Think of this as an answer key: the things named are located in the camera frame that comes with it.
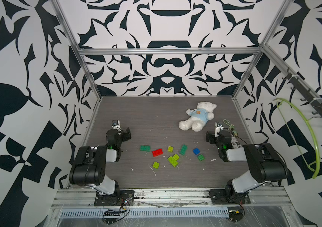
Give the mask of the dark green lego brick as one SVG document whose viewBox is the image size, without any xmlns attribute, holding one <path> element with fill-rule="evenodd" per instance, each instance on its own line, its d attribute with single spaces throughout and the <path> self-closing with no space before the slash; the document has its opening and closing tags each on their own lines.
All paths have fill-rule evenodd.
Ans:
<svg viewBox="0 0 322 227">
<path fill-rule="evenodd" d="M 144 151 L 144 152 L 150 152 L 151 147 L 149 145 L 141 145 L 140 146 L 140 151 Z"/>
<path fill-rule="evenodd" d="M 188 148 L 188 146 L 183 144 L 183 145 L 181 146 L 181 149 L 180 149 L 179 153 L 180 153 L 182 156 L 184 156 L 184 155 L 186 154 L 187 148 Z"/>
</svg>

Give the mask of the red lego brick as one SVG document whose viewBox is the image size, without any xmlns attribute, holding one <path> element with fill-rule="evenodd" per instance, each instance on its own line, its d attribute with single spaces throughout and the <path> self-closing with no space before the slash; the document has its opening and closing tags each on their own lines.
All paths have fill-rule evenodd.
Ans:
<svg viewBox="0 0 322 227">
<path fill-rule="evenodd" d="M 163 154 L 163 150 L 160 148 L 160 149 L 157 149 L 157 150 L 154 150 L 152 151 L 152 155 L 153 157 L 157 157 L 157 156 L 160 156 Z"/>
</svg>

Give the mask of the small green lego brick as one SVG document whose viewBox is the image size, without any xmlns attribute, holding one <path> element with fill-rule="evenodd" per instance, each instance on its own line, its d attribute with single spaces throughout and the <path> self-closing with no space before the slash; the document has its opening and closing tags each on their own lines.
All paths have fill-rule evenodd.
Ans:
<svg viewBox="0 0 322 227">
<path fill-rule="evenodd" d="M 199 161 L 203 161 L 203 160 L 205 160 L 205 157 L 204 157 L 204 155 L 203 155 L 203 154 L 199 154 L 199 155 L 197 156 L 197 158 L 198 158 L 198 160 L 199 160 Z"/>
</svg>

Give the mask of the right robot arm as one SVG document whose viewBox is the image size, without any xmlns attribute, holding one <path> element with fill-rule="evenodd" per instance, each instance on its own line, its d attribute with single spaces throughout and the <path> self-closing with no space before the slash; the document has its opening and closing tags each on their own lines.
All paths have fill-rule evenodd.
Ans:
<svg viewBox="0 0 322 227">
<path fill-rule="evenodd" d="M 269 143 L 246 144 L 234 148 L 232 136 L 226 131 L 206 133 L 206 141 L 217 147 L 224 162 L 247 162 L 248 171 L 228 181 L 222 196 L 230 201 L 242 197 L 263 183 L 286 179 L 288 168 L 279 153 Z"/>
</svg>

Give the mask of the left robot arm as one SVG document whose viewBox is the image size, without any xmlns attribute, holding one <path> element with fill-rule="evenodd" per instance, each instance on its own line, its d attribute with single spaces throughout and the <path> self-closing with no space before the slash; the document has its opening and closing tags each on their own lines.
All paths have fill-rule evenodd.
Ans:
<svg viewBox="0 0 322 227">
<path fill-rule="evenodd" d="M 80 147 L 69 174 L 70 184 L 92 188 L 102 196 L 118 197 L 119 184 L 106 175 L 106 164 L 120 160 L 121 145 L 131 138 L 129 128 L 111 129 L 106 133 L 105 145 Z"/>
</svg>

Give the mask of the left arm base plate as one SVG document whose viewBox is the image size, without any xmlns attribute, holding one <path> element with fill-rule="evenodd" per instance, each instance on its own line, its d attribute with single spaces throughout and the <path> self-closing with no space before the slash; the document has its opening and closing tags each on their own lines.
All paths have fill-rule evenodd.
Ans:
<svg viewBox="0 0 322 227">
<path fill-rule="evenodd" d="M 112 195 L 101 194 L 96 192 L 94 206 L 121 206 L 134 202 L 134 190 L 115 191 Z"/>
</svg>

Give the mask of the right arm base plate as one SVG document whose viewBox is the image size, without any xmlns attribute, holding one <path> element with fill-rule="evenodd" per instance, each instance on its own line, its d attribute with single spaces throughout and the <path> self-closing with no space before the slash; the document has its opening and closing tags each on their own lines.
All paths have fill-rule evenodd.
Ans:
<svg viewBox="0 0 322 227">
<path fill-rule="evenodd" d="M 226 189 L 211 189 L 208 192 L 212 204 L 250 204 L 250 198 L 248 193 L 238 194 L 234 191 L 228 191 Z"/>
</svg>

